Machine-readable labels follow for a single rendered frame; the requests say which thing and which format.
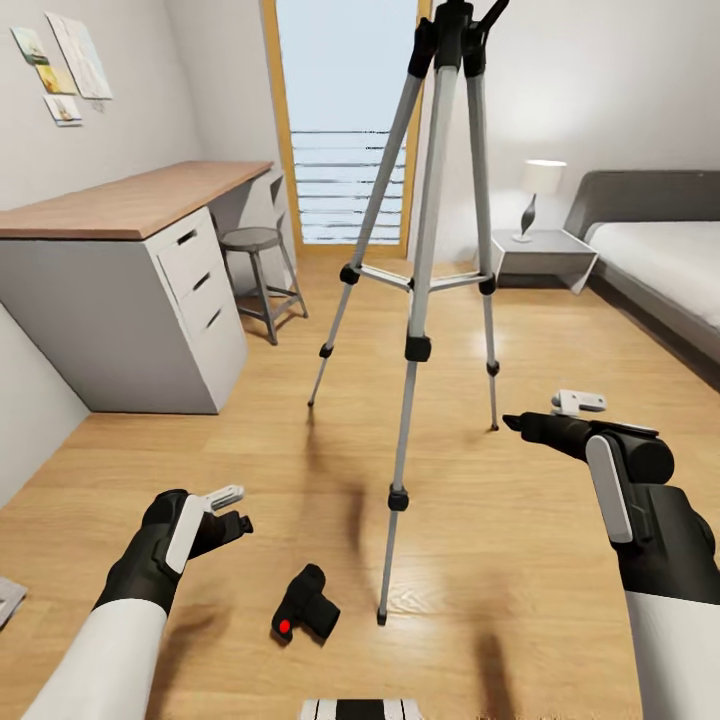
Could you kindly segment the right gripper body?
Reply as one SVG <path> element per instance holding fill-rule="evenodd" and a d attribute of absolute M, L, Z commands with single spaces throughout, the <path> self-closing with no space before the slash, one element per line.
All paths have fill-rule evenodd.
<path fill-rule="evenodd" d="M 562 451 L 565 455 L 568 450 L 564 448 L 564 434 L 568 432 L 568 428 L 572 424 L 585 422 L 585 420 L 577 419 L 577 417 L 547 415 L 542 413 L 524 413 L 522 420 L 521 439 L 531 443 L 542 443 L 552 447 L 553 449 Z"/>

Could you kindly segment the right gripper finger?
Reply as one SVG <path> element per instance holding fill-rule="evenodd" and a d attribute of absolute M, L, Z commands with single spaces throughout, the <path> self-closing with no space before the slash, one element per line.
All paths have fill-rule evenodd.
<path fill-rule="evenodd" d="M 520 431 L 522 433 L 522 420 L 524 418 L 524 413 L 521 416 L 516 415 L 505 415 L 503 417 L 503 421 L 513 430 L 513 431 Z"/>

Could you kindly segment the camera tripod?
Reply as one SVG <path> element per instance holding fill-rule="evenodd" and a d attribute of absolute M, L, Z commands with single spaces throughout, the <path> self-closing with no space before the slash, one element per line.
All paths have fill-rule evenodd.
<path fill-rule="evenodd" d="M 427 17 L 421 18 L 420 26 L 416 29 L 414 36 L 414 50 L 407 72 L 407 80 L 403 87 L 400 104 L 392 124 L 358 241 L 351 262 L 341 269 L 339 275 L 341 281 L 345 283 L 345 287 L 341 294 L 337 313 L 335 313 L 335 319 L 333 319 L 329 339 L 319 351 L 319 357 L 323 358 L 323 362 L 317 374 L 311 400 L 307 403 L 308 407 L 312 407 L 315 402 L 315 395 L 327 359 L 333 352 L 333 341 L 343 318 L 351 287 L 357 283 L 359 275 L 365 275 L 377 281 L 383 281 L 389 285 L 406 289 L 409 292 L 407 342 L 405 343 L 407 370 L 405 373 L 395 473 L 393 483 L 389 484 L 389 500 L 387 501 L 391 513 L 383 571 L 381 604 L 377 613 L 377 624 L 381 626 L 385 625 L 387 620 L 387 597 L 397 517 L 399 511 L 405 511 L 409 506 L 409 495 L 403 485 L 403 473 L 417 364 L 419 361 L 428 361 L 431 356 L 431 338 L 425 335 L 427 303 L 431 291 L 479 283 L 479 291 L 482 293 L 484 303 L 487 371 L 489 373 L 492 409 L 491 426 L 495 431 L 499 429 L 495 392 L 495 375 L 499 372 L 499 362 L 495 361 L 492 304 L 492 294 L 496 291 L 497 276 L 492 266 L 485 43 L 490 28 L 505 10 L 508 2 L 509 0 L 496 0 L 494 6 L 482 20 L 473 18 L 474 3 L 469 0 L 447 0 L 446 3 L 437 6 L 434 21 L 429 21 Z M 421 86 L 423 86 L 428 74 L 432 59 L 434 60 L 435 72 L 434 100 L 414 258 L 415 265 L 413 265 L 413 276 L 408 278 L 375 269 L 375 267 L 362 264 L 361 261 L 363 261 Z M 474 273 L 465 273 L 465 275 L 431 279 L 456 80 L 462 64 L 467 82 L 481 270 Z"/>

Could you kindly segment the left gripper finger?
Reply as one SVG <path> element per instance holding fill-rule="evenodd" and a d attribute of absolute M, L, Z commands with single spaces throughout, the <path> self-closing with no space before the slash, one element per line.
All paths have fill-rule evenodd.
<path fill-rule="evenodd" d="M 242 530 L 242 534 L 240 534 L 238 538 L 234 538 L 234 540 L 239 540 L 244 534 L 252 532 L 252 523 L 250 522 L 248 515 L 241 518 L 239 513 L 238 516 L 238 518 L 240 518 L 240 528 Z M 234 540 L 228 540 L 228 542 L 234 542 Z"/>

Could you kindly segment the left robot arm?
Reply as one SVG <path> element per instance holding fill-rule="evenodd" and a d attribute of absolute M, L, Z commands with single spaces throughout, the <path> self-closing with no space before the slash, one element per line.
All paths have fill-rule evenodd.
<path fill-rule="evenodd" d="M 145 720 L 173 597 L 188 560 L 252 532 L 244 492 L 158 496 L 105 581 L 93 611 L 20 720 Z"/>

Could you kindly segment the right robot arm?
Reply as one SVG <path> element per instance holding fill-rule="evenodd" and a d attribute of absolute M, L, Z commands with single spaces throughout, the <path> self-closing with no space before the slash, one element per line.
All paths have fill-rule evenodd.
<path fill-rule="evenodd" d="M 602 395 L 559 391 L 551 415 L 503 421 L 521 439 L 589 464 L 616 549 L 631 624 L 643 720 L 720 720 L 720 569 L 710 525 L 667 485 L 669 446 L 651 428 L 577 419 Z"/>

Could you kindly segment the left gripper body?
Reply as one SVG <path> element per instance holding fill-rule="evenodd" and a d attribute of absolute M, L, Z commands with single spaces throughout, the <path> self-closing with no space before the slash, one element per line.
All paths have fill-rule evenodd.
<path fill-rule="evenodd" d="M 238 514 L 238 511 L 231 511 L 230 513 L 225 513 L 220 517 L 210 514 L 212 517 L 212 528 L 210 528 L 210 533 L 201 544 L 198 544 L 198 546 L 195 547 L 192 546 L 191 554 L 189 555 L 188 560 L 193 559 L 193 557 L 198 557 L 203 553 L 208 553 L 217 547 L 223 546 L 228 543 L 228 540 L 238 538 L 238 536 L 242 534 Z M 187 563 L 188 560 L 186 560 Z"/>

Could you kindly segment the digital camera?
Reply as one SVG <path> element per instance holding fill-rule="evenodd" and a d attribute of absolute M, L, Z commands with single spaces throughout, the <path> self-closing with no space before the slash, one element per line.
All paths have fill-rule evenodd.
<path fill-rule="evenodd" d="M 312 629 L 321 640 L 328 640 L 341 611 L 323 596 L 325 584 L 325 573 L 312 564 L 292 580 L 271 621 L 271 627 L 283 640 L 291 642 L 292 630 L 300 623 Z"/>

